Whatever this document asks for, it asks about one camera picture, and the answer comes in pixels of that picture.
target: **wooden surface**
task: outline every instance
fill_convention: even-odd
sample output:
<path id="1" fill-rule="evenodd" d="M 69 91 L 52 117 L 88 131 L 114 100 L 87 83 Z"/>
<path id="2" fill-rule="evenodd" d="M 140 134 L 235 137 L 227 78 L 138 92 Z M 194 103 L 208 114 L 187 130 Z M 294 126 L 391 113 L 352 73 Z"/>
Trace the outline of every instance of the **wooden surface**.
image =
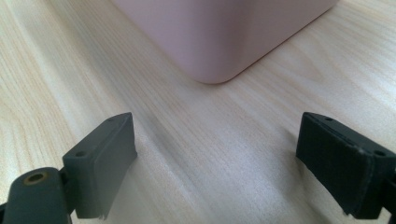
<path id="1" fill-rule="evenodd" d="M 189 79 L 107 0 L 3 0 L 0 73 L 0 202 L 133 113 L 139 156 L 105 223 L 355 223 L 295 159 L 304 111 L 396 151 L 394 0 L 341 0 L 222 85 Z"/>

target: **pink container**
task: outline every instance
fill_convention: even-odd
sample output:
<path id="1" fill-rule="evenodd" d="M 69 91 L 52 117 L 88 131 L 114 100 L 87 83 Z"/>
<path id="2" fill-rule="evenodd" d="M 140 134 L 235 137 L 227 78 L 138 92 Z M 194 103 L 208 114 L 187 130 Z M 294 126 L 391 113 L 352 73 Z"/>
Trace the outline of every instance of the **pink container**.
<path id="1" fill-rule="evenodd" d="M 175 63 L 204 83 L 227 81 L 337 0 L 113 0 Z"/>

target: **pink box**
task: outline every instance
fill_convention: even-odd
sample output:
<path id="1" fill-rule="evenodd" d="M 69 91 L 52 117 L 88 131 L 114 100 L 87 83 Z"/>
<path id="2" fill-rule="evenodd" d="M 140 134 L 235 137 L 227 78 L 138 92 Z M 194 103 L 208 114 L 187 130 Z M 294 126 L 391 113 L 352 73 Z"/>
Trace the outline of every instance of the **pink box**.
<path id="1" fill-rule="evenodd" d="M 204 83 L 227 81 L 337 0 L 113 0 L 175 63 Z"/>

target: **wooden table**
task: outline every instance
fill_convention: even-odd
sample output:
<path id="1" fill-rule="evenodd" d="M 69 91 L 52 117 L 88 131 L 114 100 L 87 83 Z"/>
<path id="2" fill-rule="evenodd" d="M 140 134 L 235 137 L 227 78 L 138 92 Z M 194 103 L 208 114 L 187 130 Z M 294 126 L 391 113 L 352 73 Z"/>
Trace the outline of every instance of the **wooden table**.
<path id="1" fill-rule="evenodd" d="M 295 158 L 304 111 L 396 151 L 393 0 L 341 0 L 221 85 L 183 74 L 108 0 L 4 0 L 0 69 L 0 202 L 128 111 L 139 156 L 106 223 L 357 222 Z"/>

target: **screw hole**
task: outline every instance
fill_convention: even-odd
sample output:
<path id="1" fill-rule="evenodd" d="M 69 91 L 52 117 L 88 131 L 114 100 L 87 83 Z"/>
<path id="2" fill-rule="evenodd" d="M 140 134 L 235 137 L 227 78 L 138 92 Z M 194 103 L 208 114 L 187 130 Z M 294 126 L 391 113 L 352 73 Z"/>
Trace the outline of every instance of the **screw hole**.
<path id="1" fill-rule="evenodd" d="M 385 156 L 385 153 L 382 151 L 375 151 L 374 154 L 377 156 Z"/>
<path id="2" fill-rule="evenodd" d="M 48 176 L 47 173 L 41 172 L 41 173 L 35 173 L 32 175 L 29 175 L 28 177 L 26 177 L 23 181 L 23 183 L 25 185 L 35 185 L 40 183 L 41 181 L 43 181 L 44 179 L 46 179 Z"/>
<path id="3" fill-rule="evenodd" d="M 78 153 L 76 153 L 76 156 L 77 157 L 83 157 L 83 156 L 85 156 L 87 153 L 85 152 L 85 151 L 80 151 L 80 152 L 78 152 Z"/>

